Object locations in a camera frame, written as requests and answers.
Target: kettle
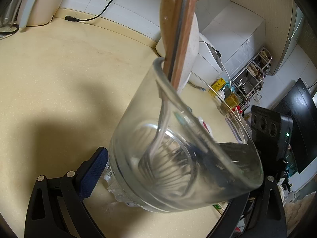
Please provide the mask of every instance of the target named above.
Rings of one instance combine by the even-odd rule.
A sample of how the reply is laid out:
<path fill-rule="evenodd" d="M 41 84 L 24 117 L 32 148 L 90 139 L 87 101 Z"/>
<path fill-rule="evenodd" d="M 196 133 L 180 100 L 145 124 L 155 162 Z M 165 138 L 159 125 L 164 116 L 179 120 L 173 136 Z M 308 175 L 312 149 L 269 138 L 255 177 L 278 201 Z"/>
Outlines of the kettle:
<path fill-rule="evenodd" d="M 17 16 L 20 28 L 50 23 L 62 0 L 22 0 Z"/>

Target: glass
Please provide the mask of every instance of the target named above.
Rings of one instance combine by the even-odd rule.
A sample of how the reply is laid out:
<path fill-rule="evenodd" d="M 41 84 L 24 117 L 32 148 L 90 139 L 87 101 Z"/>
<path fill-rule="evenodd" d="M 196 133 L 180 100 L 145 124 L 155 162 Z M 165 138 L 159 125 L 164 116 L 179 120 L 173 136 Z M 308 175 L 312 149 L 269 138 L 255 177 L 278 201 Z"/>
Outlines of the glass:
<path fill-rule="evenodd" d="M 154 61 L 112 136 L 105 174 L 108 190 L 130 206 L 179 212 L 258 188 L 263 181 L 262 165 L 237 116 L 231 110 L 223 116 L 217 105 L 210 108 L 209 115 L 217 124 L 211 125 L 214 134 L 209 133 L 168 82 L 163 61 Z M 196 99 L 188 94 L 202 91 L 192 89 L 185 88 L 182 96 Z M 218 103 L 203 93 L 208 96 L 205 102 Z M 197 104 L 193 102 L 197 110 L 204 106 Z"/>
<path fill-rule="evenodd" d="M 0 15 L 0 32 L 10 32 L 21 0 L 12 0 Z"/>

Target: cloth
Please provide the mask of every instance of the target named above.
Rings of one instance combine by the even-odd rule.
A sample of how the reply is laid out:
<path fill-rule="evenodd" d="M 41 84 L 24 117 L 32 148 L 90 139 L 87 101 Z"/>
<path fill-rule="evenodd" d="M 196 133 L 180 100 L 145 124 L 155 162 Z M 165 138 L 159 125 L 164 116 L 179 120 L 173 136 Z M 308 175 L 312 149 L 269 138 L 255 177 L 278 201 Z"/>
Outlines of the cloth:
<path fill-rule="evenodd" d="M 306 195 L 303 199 L 295 202 L 286 203 L 284 206 L 287 235 L 289 235 L 295 226 L 304 216 L 316 192 Z"/>

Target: wooden handle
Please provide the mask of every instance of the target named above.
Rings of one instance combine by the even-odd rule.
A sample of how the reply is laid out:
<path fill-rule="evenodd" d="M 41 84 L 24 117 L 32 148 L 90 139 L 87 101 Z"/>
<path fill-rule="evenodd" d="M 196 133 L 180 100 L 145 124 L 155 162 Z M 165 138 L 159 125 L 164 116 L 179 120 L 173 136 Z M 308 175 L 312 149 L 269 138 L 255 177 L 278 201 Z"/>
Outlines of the wooden handle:
<path fill-rule="evenodd" d="M 182 74 L 196 0 L 176 0 L 163 72 L 177 90 Z"/>

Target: black monitor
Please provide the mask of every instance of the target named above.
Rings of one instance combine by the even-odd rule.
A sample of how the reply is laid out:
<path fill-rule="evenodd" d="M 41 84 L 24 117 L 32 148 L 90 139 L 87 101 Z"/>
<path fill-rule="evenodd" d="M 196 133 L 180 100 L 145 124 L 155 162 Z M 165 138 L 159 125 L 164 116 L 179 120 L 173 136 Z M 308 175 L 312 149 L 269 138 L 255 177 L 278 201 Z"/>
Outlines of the black monitor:
<path fill-rule="evenodd" d="M 293 119 L 290 144 L 300 173 L 317 156 L 317 108 L 300 78 L 274 110 Z"/>

